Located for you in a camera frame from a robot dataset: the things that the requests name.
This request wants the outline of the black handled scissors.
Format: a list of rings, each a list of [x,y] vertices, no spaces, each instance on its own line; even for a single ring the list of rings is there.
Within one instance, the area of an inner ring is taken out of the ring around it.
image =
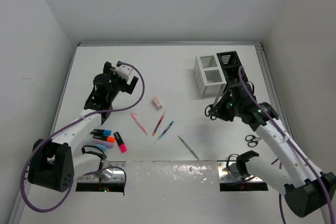
[[[260,140],[261,140],[260,137],[257,137],[257,136],[252,135],[252,134],[249,134],[249,135],[245,136],[245,141],[247,143],[247,146],[249,146],[251,148],[256,147]]]
[[[215,100],[212,104],[208,105],[205,110],[204,110],[204,114],[207,118],[209,118],[212,121],[215,121],[217,119],[217,116],[212,115],[210,113],[210,110],[218,103],[219,98],[223,95],[224,91],[226,89],[226,84],[222,84],[219,88],[219,91],[217,92],[217,95],[215,97]]]

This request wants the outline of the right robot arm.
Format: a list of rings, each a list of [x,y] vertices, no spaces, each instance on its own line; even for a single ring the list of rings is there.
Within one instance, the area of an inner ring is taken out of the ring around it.
[[[309,161],[285,131],[273,107],[267,102],[257,103],[250,92],[248,82],[229,84],[208,113],[226,122],[241,118],[270,147],[283,169],[263,161],[257,152],[248,151],[237,156],[234,171],[241,177],[261,178],[283,196],[298,217],[303,218],[330,203],[335,193],[335,174],[325,173]]]

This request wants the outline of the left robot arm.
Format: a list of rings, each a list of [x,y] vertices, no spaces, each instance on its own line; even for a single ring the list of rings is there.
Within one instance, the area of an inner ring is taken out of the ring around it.
[[[77,154],[77,150],[85,145],[87,136],[109,118],[118,93],[133,92],[138,77],[131,76],[132,70],[133,66],[120,61],[116,66],[110,62],[104,64],[103,72],[93,80],[93,89],[78,118],[48,139],[34,144],[27,176],[29,183],[64,192],[75,178],[102,166],[103,154],[95,151]]]

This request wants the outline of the pink eraser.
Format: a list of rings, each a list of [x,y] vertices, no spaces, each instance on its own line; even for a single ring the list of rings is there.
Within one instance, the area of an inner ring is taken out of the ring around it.
[[[160,110],[163,108],[162,103],[159,101],[157,97],[153,97],[152,102],[157,110]]]

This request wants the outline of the white slotted organizer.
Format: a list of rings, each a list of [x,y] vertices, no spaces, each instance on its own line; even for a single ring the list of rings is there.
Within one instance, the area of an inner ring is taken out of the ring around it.
[[[219,97],[223,93],[226,81],[214,55],[196,56],[193,71],[201,99]]]

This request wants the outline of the pink pen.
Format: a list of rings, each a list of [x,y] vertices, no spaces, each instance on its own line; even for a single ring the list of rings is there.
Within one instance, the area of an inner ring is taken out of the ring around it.
[[[135,121],[135,123],[138,125],[138,127],[142,130],[142,132],[145,134],[145,135],[148,135],[145,127],[139,122],[139,120],[137,119],[136,115],[131,113],[130,114],[131,117],[133,118],[133,120]]]

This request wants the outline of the black slotted organizer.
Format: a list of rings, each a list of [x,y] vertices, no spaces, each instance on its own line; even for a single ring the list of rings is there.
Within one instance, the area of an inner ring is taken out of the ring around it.
[[[221,96],[223,96],[232,84],[239,82],[238,70],[242,66],[242,63],[237,51],[220,52],[216,56],[226,81],[226,85],[221,93]]]

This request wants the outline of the blue ink pen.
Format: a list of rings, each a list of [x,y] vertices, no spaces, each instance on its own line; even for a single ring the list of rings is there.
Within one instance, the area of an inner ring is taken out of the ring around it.
[[[159,135],[159,137],[155,140],[154,144],[157,145],[161,138],[167,133],[170,127],[174,124],[174,121],[171,121],[170,124],[166,127],[166,129]]]

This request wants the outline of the orange capped highlighter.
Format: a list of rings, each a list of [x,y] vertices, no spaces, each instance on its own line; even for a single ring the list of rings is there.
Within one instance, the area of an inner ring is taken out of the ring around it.
[[[92,138],[96,139],[96,140],[110,142],[110,143],[114,143],[115,142],[115,137],[113,137],[113,136],[93,135]]]

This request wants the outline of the blue capped highlighter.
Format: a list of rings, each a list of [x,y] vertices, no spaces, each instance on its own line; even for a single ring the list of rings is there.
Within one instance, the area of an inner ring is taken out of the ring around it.
[[[92,135],[110,136],[112,132],[110,130],[94,129],[90,132]]]

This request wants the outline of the pink highlighter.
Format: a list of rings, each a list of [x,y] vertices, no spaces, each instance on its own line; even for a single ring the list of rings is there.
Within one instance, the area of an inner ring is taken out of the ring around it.
[[[114,132],[114,138],[118,144],[119,150],[121,151],[121,153],[125,153],[128,149],[121,137],[121,135],[119,134],[119,132]]]

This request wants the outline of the green pen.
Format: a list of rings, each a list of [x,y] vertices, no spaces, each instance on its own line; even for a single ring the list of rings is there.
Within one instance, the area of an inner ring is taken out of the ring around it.
[[[180,137],[178,136],[178,139],[181,141],[181,143],[187,148],[187,150],[193,155],[193,157],[196,160],[200,160],[200,158],[198,157],[198,155],[191,149],[191,147]]]

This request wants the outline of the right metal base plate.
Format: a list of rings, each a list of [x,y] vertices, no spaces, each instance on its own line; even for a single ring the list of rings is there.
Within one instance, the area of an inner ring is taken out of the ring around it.
[[[263,183],[259,177],[240,175],[236,169],[236,161],[218,161],[218,178],[220,183]]]

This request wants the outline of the metal base plate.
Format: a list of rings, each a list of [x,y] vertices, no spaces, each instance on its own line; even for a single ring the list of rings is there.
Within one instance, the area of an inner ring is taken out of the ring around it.
[[[79,183],[124,183],[126,171],[126,162],[112,162],[108,161],[103,164],[103,168],[107,168],[101,172],[83,175],[77,178]]]
[[[220,183],[263,183],[259,177],[240,175],[236,169],[236,161],[218,161],[218,178]]]

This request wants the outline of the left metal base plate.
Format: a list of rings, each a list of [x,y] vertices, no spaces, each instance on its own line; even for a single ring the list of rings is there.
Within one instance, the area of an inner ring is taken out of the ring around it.
[[[126,162],[112,162],[108,161],[103,164],[103,168],[107,168],[101,172],[83,175],[77,178],[79,183],[124,183],[126,171]]]

